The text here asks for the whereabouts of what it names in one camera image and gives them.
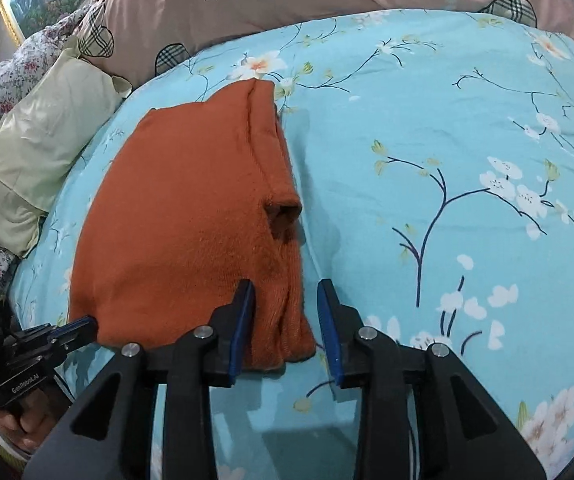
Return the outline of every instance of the plaid patch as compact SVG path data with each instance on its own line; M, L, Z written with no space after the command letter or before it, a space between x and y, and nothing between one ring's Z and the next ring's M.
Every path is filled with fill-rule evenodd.
M113 55L113 34L103 25L105 2L95 4L87 14L80 28L80 54L87 57L111 57Z
M187 59L189 59L189 53L182 43L167 45L156 56L156 76L164 74Z
M529 0L494 0L478 12L494 14L529 27L538 28L536 11L533 10Z

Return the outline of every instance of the silver bolt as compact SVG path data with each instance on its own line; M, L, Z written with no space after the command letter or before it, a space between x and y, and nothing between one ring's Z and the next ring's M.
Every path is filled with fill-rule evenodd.
M432 353L436 357L446 357L449 355L449 347L445 343L434 343L432 345Z
M367 341L375 339L377 335L378 330L376 330L372 326L363 326L361 327L361 329L358 330L358 337L360 339L366 339Z
M140 345L138 343L127 343L122 347L120 353L125 357L134 357L140 352Z
M193 336L198 339L206 339L213 335L213 329L209 325L202 325L193 331Z

